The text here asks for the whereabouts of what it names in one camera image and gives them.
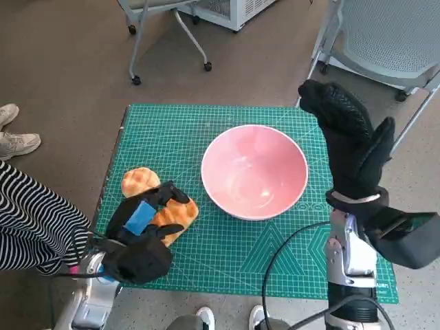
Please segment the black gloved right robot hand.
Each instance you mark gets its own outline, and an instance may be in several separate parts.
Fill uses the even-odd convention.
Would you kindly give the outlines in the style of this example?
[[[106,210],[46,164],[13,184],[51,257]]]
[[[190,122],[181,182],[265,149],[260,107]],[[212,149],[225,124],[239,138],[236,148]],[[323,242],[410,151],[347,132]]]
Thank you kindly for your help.
[[[309,79],[298,93],[300,108],[316,117],[326,140],[333,189],[351,199],[377,194],[394,143],[395,120],[387,117],[374,128],[366,107],[334,82]]]

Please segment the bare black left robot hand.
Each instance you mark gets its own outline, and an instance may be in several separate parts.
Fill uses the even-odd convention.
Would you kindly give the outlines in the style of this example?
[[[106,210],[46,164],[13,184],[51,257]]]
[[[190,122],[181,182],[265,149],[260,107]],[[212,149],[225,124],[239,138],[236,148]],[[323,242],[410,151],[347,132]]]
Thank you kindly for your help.
[[[124,199],[107,225],[105,236],[128,245],[151,235],[169,246],[197,215],[193,200],[167,181]]]

